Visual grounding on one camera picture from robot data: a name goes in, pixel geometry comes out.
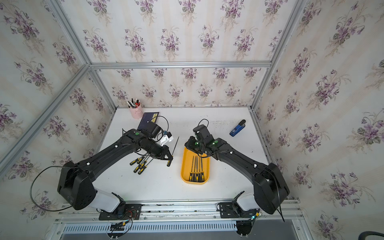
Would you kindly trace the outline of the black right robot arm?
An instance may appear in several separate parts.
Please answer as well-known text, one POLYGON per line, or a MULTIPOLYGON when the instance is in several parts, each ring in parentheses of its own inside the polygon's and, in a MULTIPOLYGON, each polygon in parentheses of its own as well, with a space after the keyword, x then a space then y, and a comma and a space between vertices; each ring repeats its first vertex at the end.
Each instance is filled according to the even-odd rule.
POLYGON ((253 185, 256 204, 267 214, 273 214, 290 194, 290 189, 277 165, 257 162, 235 150, 226 141, 210 139, 198 141, 190 137, 185 147, 228 164, 253 185))

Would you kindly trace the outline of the file tool moved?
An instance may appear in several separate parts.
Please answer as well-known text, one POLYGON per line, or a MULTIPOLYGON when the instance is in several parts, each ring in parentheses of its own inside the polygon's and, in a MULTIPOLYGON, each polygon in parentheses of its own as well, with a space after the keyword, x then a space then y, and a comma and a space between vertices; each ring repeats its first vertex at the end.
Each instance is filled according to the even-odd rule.
POLYGON ((194 167, 194 182, 197 182, 197 170, 198 170, 198 165, 197 165, 197 156, 195 156, 195 167, 194 167))
POLYGON ((201 164, 201 171, 200 171, 201 183, 203 183, 205 181, 205 176, 204 176, 204 165, 203 165, 203 159, 202 158, 200 158, 200 164, 201 164))
POLYGON ((189 176, 189 182, 192 182, 194 180, 194 167, 195 167, 195 157, 193 157, 192 163, 191 163, 191 171, 190 171, 190 176, 189 176))
POLYGON ((197 182, 200 183, 202 181, 201 179, 201 161, 200 157, 197 157, 197 165, 198 165, 198 170, 197 170, 197 182))

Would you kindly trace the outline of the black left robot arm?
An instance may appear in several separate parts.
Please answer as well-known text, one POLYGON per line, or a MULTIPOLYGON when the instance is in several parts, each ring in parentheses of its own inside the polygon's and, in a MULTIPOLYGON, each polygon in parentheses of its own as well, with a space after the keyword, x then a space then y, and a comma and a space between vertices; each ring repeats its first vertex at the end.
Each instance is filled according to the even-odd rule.
POLYGON ((138 150, 146 151, 157 160, 173 160, 168 146, 161 146, 149 135, 131 129, 94 156, 76 164, 72 161, 64 164, 58 193, 77 211, 88 206, 107 212, 115 211, 124 200, 116 194, 96 189, 93 182, 109 167, 138 150))

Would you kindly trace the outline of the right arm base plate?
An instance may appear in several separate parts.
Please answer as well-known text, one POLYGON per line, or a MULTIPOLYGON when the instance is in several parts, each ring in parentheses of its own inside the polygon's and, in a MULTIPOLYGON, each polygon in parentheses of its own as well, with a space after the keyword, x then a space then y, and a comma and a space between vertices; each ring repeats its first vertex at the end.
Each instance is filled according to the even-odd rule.
POLYGON ((221 219, 255 219, 260 215, 260 209, 244 211, 237 204, 230 202, 218 203, 216 209, 220 212, 221 219))

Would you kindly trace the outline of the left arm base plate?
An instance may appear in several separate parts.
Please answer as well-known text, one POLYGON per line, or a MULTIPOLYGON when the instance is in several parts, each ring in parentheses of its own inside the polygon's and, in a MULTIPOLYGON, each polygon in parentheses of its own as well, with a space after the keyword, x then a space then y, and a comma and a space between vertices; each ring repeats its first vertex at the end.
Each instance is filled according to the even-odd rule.
POLYGON ((99 221, 112 221, 112 220, 138 220, 140 218, 142 204, 125 204, 119 206, 112 213, 100 210, 99 221))

